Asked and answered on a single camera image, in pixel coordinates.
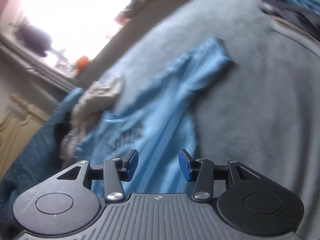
beige cloth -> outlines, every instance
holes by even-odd
[[[124,79],[114,78],[108,85],[94,82],[80,97],[72,110],[71,131],[64,137],[60,148],[63,168],[72,165],[76,146],[101,118],[103,110],[109,110],[123,90]]]

bright window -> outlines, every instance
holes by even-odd
[[[119,24],[115,18],[130,3],[132,0],[22,0],[22,11],[24,19],[53,39],[44,61],[71,72],[77,59],[83,55],[94,58],[123,27],[126,22]]]

gray bedsheet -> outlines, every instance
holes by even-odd
[[[239,160],[305,205],[298,230],[319,239],[320,59],[274,32],[259,0],[192,0],[145,35],[101,78],[125,76],[115,111],[166,64],[214,35],[235,65],[195,103],[199,156]],[[222,184],[215,184],[215,195]]]

wall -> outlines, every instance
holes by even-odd
[[[52,114],[58,102],[65,97],[63,92],[41,80],[30,79],[25,71],[0,58],[0,121],[13,105],[9,99],[12,93],[48,114]]]
[[[3,35],[8,37],[12,32],[12,23],[16,23],[21,17],[22,0],[0,0],[0,31]]]
[[[88,87],[98,80],[145,33],[187,1],[153,0],[146,5],[79,75],[79,81]]]

screw head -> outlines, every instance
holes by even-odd
[[[111,192],[107,195],[107,198],[110,200],[120,200],[123,198],[123,195],[120,192]]]
[[[210,194],[205,191],[199,191],[199,192],[195,193],[195,198],[202,199],[202,200],[208,199],[208,198],[210,198]]]

